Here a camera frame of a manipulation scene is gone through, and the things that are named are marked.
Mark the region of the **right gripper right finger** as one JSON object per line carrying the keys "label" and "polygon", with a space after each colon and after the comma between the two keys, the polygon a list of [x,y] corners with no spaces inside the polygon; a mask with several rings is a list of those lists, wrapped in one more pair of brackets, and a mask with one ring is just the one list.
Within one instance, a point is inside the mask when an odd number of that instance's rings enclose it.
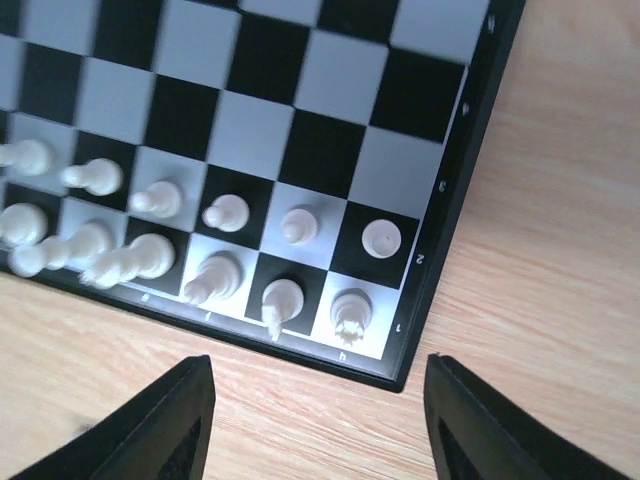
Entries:
{"label": "right gripper right finger", "polygon": [[431,354],[424,411],[439,479],[625,479],[451,356]]}

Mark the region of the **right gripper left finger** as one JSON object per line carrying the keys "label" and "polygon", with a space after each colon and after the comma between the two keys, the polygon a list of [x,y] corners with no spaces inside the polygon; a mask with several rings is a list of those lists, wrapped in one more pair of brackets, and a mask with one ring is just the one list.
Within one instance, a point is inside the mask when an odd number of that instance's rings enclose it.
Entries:
{"label": "right gripper left finger", "polygon": [[21,479],[201,479],[215,407],[211,359],[189,356]]}

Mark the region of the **white pawn cluster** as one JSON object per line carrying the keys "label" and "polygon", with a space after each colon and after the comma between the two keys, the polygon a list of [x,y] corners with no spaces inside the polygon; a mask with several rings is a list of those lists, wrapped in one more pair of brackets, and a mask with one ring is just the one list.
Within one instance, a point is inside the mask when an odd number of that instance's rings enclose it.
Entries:
{"label": "white pawn cluster", "polygon": [[363,339],[372,317],[372,303],[363,290],[341,291],[331,302],[330,320],[334,335],[345,346],[353,346]]}

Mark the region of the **white piece cluster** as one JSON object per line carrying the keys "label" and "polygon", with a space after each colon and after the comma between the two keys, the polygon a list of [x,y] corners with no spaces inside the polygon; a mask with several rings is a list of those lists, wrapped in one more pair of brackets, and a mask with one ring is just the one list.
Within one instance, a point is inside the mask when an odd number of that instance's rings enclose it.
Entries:
{"label": "white piece cluster", "polygon": [[402,234],[392,221],[376,219],[362,231],[361,243],[365,252],[373,258],[387,259],[399,251]]}

